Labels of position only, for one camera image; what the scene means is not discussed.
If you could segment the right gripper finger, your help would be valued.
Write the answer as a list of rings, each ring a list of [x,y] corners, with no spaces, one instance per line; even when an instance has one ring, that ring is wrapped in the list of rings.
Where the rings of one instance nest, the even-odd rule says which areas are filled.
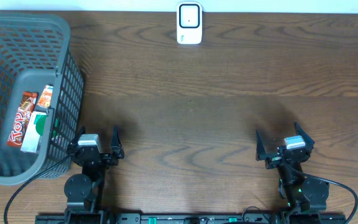
[[[314,141],[313,139],[301,128],[298,122],[294,122],[295,131],[297,135],[301,136],[306,144],[307,147],[313,147]]]
[[[256,131],[256,140],[257,140],[257,143],[256,143],[256,156],[255,156],[255,159],[257,161],[265,160],[266,151],[265,151],[265,148],[264,148],[264,144],[262,142],[261,135],[259,134],[258,131]]]

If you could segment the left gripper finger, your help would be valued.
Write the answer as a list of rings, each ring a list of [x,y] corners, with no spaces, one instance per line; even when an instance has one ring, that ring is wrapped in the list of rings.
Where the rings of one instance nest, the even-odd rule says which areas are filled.
[[[121,144],[121,141],[119,139],[118,127],[117,126],[113,127],[110,148],[111,148],[112,152],[114,153],[114,155],[118,159],[123,159],[124,158],[124,148],[123,148],[123,146]]]
[[[82,126],[78,132],[75,134],[75,137],[73,138],[73,140],[71,141],[72,145],[77,145],[79,138],[81,137],[82,134],[84,134],[86,132],[86,128],[84,126]]]

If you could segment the white green carton box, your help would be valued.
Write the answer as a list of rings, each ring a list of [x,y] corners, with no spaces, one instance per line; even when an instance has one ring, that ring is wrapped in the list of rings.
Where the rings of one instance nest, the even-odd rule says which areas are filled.
[[[21,146],[21,152],[39,153],[46,118],[47,114],[44,112],[34,111],[32,113]]]

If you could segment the orange snack packet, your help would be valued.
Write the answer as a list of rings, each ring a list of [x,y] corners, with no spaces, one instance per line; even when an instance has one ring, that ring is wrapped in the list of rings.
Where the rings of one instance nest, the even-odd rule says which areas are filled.
[[[46,85],[38,100],[37,105],[42,108],[48,108],[52,100],[52,93],[53,93],[53,86]]]

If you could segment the red Top chocolate bar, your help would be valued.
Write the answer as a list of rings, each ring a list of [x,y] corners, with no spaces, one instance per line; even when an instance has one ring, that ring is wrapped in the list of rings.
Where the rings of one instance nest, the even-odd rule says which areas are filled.
[[[7,139],[7,145],[12,147],[21,147],[24,141],[27,126],[34,111],[38,93],[23,92],[20,105],[14,117],[14,124]]]

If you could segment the green lid jar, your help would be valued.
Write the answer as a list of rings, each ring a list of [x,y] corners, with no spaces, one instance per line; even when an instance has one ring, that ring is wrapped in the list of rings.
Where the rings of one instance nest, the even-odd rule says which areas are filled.
[[[55,121],[53,122],[53,128],[52,128],[52,139],[56,140],[56,138],[59,137],[59,127],[60,127],[60,121],[58,118],[55,118]]]

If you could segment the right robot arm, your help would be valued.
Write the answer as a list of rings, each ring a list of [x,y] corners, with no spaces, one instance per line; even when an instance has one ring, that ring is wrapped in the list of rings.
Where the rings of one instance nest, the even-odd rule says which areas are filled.
[[[277,169],[280,181],[279,192],[289,207],[272,215],[270,223],[321,223],[319,212],[326,209],[329,184],[307,177],[301,163],[310,158],[314,141],[298,123],[295,123],[295,136],[283,140],[283,145],[275,152],[267,153],[262,137],[256,133],[256,159],[264,161],[267,169]]]

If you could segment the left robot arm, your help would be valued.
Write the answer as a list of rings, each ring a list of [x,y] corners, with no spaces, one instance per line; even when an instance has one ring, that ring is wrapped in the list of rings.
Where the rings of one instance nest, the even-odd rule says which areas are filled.
[[[67,208],[64,223],[115,223],[116,217],[109,209],[101,207],[106,171],[124,158],[124,149],[113,127],[110,151],[101,152],[97,134],[86,134],[82,127],[69,143],[67,154],[72,162],[82,168],[80,174],[68,178],[64,186]]]

